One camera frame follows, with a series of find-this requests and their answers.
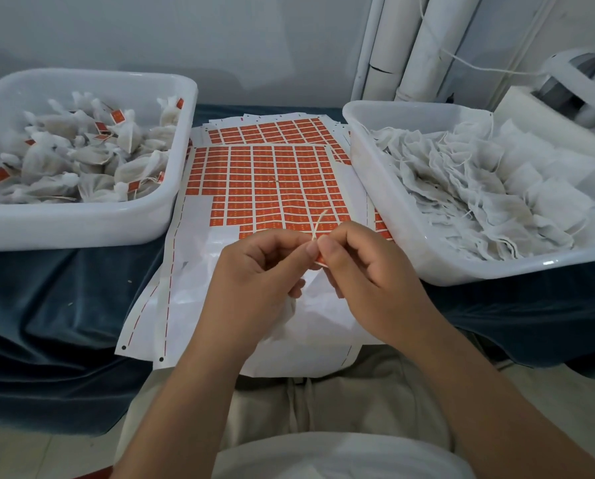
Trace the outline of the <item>person's left hand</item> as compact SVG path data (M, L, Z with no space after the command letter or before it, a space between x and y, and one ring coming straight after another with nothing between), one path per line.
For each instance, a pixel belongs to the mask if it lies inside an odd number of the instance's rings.
M273 268L307 234L282 229L254 233L226 246L218 258L189 349L244 361L270 331L287 297L298 298L304 279L278 282Z

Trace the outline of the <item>person's right hand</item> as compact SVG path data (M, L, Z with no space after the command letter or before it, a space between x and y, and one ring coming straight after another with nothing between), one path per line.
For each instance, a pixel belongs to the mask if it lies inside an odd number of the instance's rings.
M353 255L363 273L358 284L335 285L324 271L357 322L379 341L412 353L446 324L394 242L356 222L345 222L317 243L340 244Z

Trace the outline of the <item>white drawstring pouch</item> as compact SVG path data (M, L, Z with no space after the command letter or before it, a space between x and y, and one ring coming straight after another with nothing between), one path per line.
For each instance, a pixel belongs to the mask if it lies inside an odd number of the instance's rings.
M317 221L311 228L311 239L316 241L318 239L317 230L318 226L321 223L323 217L330 212L329 208L326 208L319 214ZM284 339L286 336L286 323L289 322L296 312L296 298L287 297L282 311L279 314L279 317L271 327L270 331L266 334L264 338L262 338L261 342L271 342L275 340Z

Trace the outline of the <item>person's left forearm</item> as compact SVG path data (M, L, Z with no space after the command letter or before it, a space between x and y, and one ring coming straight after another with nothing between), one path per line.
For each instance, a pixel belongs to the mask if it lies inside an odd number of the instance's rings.
M110 479L210 479L239 372L255 347L192 338Z

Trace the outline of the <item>person's right forearm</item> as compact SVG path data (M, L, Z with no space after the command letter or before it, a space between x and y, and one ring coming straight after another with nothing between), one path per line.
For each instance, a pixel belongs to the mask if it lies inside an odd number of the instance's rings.
M400 312L374 333L420 369L479 479L595 479L595 459L441 315Z

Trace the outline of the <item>white plastic bin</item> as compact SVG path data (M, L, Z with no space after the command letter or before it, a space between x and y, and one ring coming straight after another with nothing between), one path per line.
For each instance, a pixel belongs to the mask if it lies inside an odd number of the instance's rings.
M459 256L440 240L417 209L369 134L392 126L423 133L453 129L462 122L491 130L501 119L493 112L457 104L403 101L351 101L343 109L350 125L350 160L368 196L381 214L394 241L405 251L418 276L447 287L495 280L595 262L595 242L581 248L508 261L473 260Z
M158 97L183 99L163 182L135 201L0 204L0 251L126 246L152 241L168 230L181 187L197 83L165 73L65 68L11 73L0 79L0 143L7 129L21 127L23 110L49 109L49 98L66 103L74 90L91 92L112 108L134 109L142 127L158 122Z

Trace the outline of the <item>sheet of orange labels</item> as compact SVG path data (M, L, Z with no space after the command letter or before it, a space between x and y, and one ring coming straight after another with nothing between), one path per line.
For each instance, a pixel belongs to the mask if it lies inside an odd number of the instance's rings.
M350 126L325 114L244 114L211 119L191 130L194 147L210 145L328 145L333 159L350 162Z
M173 367L202 310L216 261L229 244L254 233L307 234L330 209L317 236L354 220L391 235L350 165L328 145L198 147L184 169L166 233L163 261L129 312L115 354ZM336 297L322 271L308 271L284 339L261 342L241 371L252 378L318 378L356 361L374 342Z

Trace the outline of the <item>beige trousers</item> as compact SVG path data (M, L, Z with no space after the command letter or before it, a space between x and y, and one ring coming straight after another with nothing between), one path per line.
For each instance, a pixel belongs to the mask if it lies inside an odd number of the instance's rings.
M380 346L340 374L304 385L290 381L246 391L235 387L217 455L246 443L306 432L403 437L433 444L468 463L419 371Z

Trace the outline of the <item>pile of empty white pouches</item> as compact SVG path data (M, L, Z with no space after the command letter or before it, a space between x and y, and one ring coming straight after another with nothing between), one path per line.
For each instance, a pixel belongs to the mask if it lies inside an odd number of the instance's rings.
M369 130L416 208L453 251L518 260L574 249L595 201L581 188L595 158L511 119L452 130Z

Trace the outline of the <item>white shirt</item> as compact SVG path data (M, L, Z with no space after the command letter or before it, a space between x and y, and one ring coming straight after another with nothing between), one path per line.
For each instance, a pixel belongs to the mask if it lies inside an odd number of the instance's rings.
M211 479L476 479L430 443L389 435L306 432L219 452Z

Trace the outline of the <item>thin white pipe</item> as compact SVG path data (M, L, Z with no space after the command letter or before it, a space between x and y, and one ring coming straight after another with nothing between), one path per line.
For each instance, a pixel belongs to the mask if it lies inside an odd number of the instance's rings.
M366 21L365 33L357 62L357 70L352 86L350 101L361 99L365 88L365 81L369 70L370 58L372 55L375 37L378 31L379 22L385 0L372 0L368 18Z

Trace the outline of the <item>thick white pipe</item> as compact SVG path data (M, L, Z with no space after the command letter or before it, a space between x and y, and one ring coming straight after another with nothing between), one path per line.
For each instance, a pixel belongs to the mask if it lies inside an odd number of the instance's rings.
M421 25L420 8L427 0L384 0L371 56L363 100L393 101Z
M480 0L417 0L420 28L396 101L436 100Z

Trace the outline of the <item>pile of filled labelled pouches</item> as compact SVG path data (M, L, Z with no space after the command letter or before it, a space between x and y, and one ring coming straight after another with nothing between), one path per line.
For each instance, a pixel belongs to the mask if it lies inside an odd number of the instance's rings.
M89 92L72 107L23 111L0 139L0 204L119 203L154 192L165 179L184 98L158 98L159 122L141 128L133 109Z

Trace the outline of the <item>white foam block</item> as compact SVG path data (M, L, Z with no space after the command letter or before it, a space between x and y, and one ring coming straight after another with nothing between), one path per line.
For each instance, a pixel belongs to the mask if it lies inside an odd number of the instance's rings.
M595 133L551 109L528 87L510 87L493 114L496 124L511 120L523 132L595 158Z

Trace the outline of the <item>blue velvet cloth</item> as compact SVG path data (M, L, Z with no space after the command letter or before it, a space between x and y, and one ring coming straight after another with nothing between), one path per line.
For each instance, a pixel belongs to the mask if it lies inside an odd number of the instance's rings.
M161 234L133 246L0 252L0 427L102 435L118 422L152 365L114 349L164 244ZM451 324L518 364L595 360L595 262L423 287ZM581 370L595 378L595 364Z

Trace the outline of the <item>white and grey machine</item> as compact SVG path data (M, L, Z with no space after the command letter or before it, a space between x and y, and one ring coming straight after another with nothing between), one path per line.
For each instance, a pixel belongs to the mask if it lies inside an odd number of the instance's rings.
M531 94L577 125L595 129L595 52L577 48L550 56Z

